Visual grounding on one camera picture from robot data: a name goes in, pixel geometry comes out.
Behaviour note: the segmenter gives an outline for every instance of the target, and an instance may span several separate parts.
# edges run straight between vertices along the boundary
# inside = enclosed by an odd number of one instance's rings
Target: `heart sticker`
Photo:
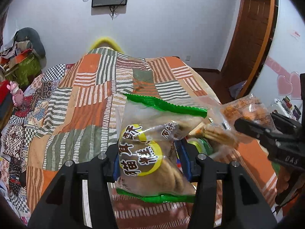
[[[277,79],[279,95],[290,95],[293,91],[292,83],[287,82],[285,76],[279,75]]]
[[[293,91],[291,93],[291,99],[301,100],[301,81],[300,76],[296,72],[290,74],[290,82],[293,86]]]

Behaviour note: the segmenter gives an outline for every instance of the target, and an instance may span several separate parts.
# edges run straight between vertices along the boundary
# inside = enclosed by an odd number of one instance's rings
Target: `pink toy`
[[[10,81],[10,85],[6,86],[13,96],[13,103],[15,107],[21,109],[24,95],[21,89],[19,89],[18,83]]]

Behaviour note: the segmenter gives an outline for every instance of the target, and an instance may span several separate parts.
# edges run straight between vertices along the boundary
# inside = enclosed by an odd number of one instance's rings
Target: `patchwork quilt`
[[[90,51],[75,64],[61,64],[38,76],[25,92],[20,111],[2,131],[0,192],[27,224],[41,195],[67,160],[91,160],[117,142],[116,108],[126,93],[165,101],[214,95],[204,80],[177,57],[133,58],[109,48]],[[256,141],[221,159],[239,160],[274,204],[276,175]],[[215,223],[222,215],[218,183]],[[152,204],[110,196],[119,228],[187,228],[191,204]]]

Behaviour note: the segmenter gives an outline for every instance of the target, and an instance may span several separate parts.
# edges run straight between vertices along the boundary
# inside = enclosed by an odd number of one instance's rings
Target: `floor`
[[[220,73],[205,71],[197,71],[197,73],[201,75],[207,84],[214,90],[222,104],[233,101],[229,89],[225,85],[225,79]]]

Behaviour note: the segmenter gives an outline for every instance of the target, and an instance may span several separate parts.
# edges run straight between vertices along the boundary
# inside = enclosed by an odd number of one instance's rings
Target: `brown door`
[[[252,74],[260,64],[262,53],[268,41],[268,25],[271,0],[242,0],[234,36],[227,58],[221,70],[226,88],[252,80]]]

